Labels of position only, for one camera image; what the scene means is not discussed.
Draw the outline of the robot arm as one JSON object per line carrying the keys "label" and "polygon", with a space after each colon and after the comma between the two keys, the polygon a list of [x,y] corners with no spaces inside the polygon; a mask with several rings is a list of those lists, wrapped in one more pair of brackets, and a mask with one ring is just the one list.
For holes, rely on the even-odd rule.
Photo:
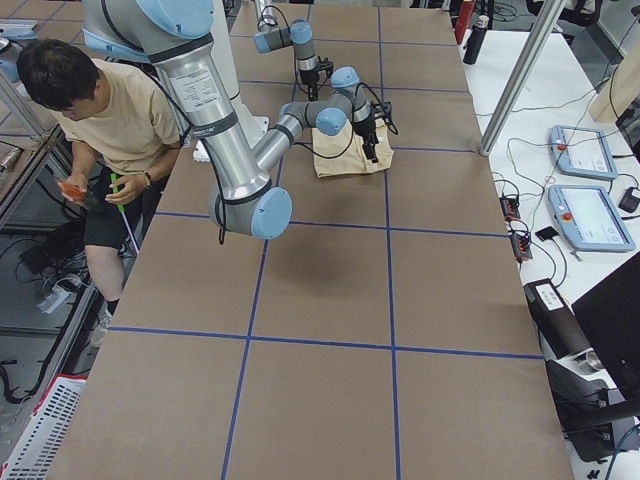
{"label": "robot arm", "polygon": [[272,184],[269,171],[301,133],[316,128],[337,135],[346,123],[363,140],[366,159],[377,159],[375,106],[360,88],[351,67],[331,76],[328,99],[292,102],[256,142],[246,136],[223,77],[235,70],[233,55],[214,54],[214,38],[226,36],[214,1],[86,1],[85,43],[119,59],[153,65],[176,118],[190,126],[214,168],[217,184],[209,215],[222,233],[272,239],[287,228],[292,214],[289,193]]}
{"label": "robot arm", "polygon": [[284,13],[271,1],[255,1],[256,28],[254,44],[259,53],[270,53],[287,47],[294,52],[294,77],[309,101],[318,99],[320,72],[331,75],[332,63],[316,54],[313,31],[304,19],[289,23]]}

